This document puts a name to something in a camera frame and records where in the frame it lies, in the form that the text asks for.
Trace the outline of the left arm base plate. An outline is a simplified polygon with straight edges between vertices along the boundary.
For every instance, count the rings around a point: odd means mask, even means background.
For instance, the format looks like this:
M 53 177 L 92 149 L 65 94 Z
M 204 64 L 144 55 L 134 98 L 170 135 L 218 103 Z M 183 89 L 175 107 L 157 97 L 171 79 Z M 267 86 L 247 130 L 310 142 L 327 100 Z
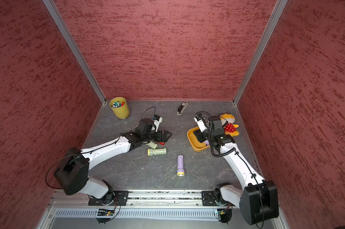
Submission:
M 128 200 L 129 191 L 120 191 L 115 190 L 113 192 L 108 192 L 104 197 L 101 199 L 97 199 L 93 196 L 90 196 L 88 205 L 89 206 L 126 206 L 126 202 Z

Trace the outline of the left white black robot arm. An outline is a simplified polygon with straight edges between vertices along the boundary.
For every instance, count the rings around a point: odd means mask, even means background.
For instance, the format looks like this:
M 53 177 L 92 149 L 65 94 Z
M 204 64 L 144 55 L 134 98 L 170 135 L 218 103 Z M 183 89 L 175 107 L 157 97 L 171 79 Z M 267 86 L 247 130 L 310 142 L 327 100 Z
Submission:
M 115 156 L 131 152 L 150 142 L 166 143 L 172 133 L 159 130 L 161 117 L 144 118 L 139 121 L 134 131 L 121 133 L 116 139 L 92 147 L 77 149 L 71 148 L 59 160 L 53 176 L 60 184 L 60 188 L 68 196 L 85 194 L 93 197 L 101 205 L 116 204 L 114 189 L 104 181 L 93 178 L 88 172 L 98 164 Z

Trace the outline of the orange plush toy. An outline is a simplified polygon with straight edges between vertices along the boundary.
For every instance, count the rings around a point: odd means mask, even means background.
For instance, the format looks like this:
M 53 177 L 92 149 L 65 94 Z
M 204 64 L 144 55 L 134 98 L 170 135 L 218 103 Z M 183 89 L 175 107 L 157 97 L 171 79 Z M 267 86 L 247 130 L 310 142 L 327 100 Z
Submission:
M 239 136 L 239 125 L 235 124 L 235 117 L 231 113 L 220 114 L 219 117 L 226 135 L 230 135 L 232 137 Z

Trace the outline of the green flashlight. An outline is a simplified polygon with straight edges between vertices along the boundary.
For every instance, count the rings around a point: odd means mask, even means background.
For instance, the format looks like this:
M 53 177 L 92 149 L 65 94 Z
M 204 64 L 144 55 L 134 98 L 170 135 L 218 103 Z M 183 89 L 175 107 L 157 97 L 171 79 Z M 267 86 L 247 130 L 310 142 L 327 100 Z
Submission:
M 152 148 L 152 149 L 157 149 L 158 148 L 158 145 L 156 143 L 154 143 L 153 141 L 150 141 L 149 143 L 147 143 L 147 146 L 149 148 Z
M 156 155 L 164 155 L 167 154 L 167 149 L 166 148 L 150 148 L 148 149 L 147 152 L 148 156 L 156 156 Z

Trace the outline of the aluminium front rail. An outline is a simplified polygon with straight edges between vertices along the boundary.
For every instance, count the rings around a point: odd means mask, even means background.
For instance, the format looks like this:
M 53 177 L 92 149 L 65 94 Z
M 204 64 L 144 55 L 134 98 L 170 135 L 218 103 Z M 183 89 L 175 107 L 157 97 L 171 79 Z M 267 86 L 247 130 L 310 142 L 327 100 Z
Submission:
M 212 191 L 198 189 L 117 189 L 114 191 L 123 208 L 223 208 L 214 199 Z M 51 208 L 101 208 L 93 197 L 77 193 L 71 196 L 54 191 L 48 207 Z

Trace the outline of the black beige stapler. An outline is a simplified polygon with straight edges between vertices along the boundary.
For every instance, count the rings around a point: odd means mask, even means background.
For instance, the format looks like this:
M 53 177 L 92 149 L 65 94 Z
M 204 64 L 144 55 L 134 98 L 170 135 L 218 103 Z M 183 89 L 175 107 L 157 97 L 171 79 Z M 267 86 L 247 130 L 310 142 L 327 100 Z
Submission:
M 184 101 L 179 107 L 178 107 L 178 110 L 177 110 L 177 115 L 181 115 L 184 110 L 186 109 L 188 105 L 188 101 Z

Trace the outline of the yellow storage box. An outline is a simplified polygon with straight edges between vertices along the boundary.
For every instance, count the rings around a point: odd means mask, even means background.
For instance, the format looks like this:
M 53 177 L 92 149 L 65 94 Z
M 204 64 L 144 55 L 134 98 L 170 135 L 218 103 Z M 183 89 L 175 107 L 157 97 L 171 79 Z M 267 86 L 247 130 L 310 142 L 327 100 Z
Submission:
M 201 152 L 203 150 L 209 149 L 210 146 L 206 145 L 205 143 L 200 143 L 197 139 L 197 137 L 194 134 L 195 130 L 200 130 L 199 127 L 191 128 L 187 132 L 187 137 L 190 142 L 191 147 L 193 148 L 194 151 L 196 152 Z

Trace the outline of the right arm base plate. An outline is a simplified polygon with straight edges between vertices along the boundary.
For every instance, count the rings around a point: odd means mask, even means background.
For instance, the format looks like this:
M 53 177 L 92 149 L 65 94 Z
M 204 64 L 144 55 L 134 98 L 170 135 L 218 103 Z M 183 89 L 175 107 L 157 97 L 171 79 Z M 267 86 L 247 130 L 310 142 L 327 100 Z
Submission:
M 202 191 L 202 204 L 205 207 L 228 207 L 230 203 L 222 199 L 216 191 Z

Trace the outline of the purple flashlight front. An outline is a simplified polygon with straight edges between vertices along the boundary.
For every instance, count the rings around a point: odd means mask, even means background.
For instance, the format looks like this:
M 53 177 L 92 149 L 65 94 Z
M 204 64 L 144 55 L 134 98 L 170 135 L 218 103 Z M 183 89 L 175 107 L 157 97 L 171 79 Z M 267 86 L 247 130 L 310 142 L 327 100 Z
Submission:
M 185 176 L 183 155 L 178 155 L 177 157 L 177 176 L 179 177 Z

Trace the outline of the yellow pen cup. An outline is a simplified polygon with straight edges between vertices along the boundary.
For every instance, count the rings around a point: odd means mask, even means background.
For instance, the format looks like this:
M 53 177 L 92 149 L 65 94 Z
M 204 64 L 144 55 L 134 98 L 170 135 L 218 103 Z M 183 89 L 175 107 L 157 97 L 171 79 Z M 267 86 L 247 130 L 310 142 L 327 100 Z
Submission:
M 112 104 L 116 101 L 120 101 L 120 102 L 124 101 L 125 104 L 124 104 L 124 106 L 119 107 L 119 108 L 112 108 L 111 107 Z M 109 106 L 118 119 L 125 119 L 125 118 L 129 117 L 129 107 L 128 107 L 127 101 L 124 97 L 115 97 L 115 98 L 111 99 L 109 102 Z

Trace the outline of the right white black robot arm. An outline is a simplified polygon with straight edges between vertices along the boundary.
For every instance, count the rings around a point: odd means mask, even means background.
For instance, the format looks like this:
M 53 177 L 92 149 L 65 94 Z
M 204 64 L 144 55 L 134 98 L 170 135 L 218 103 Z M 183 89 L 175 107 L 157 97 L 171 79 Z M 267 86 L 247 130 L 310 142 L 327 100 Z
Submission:
M 211 155 L 224 158 L 239 180 L 240 188 L 229 183 L 216 185 L 214 201 L 218 205 L 233 205 L 249 225 L 263 224 L 279 216 L 278 191 L 272 181 L 266 181 L 246 160 L 230 134 L 226 134 L 228 121 L 208 112 L 196 113 L 198 125 L 195 136 L 199 142 L 208 141 Z

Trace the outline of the markers in cup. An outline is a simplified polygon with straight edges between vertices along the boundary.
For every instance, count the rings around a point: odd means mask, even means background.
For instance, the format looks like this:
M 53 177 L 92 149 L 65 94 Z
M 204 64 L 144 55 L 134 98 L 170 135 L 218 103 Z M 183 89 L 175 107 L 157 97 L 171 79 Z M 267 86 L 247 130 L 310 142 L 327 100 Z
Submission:
M 124 106 L 124 104 L 125 104 L 125 102 L 124 101 L 116 101 L 116 102 L 114 102 L 113 104 L 112 104 L 112 108 L 119 108 L 119 107 L 122 107 L 122 106 Z

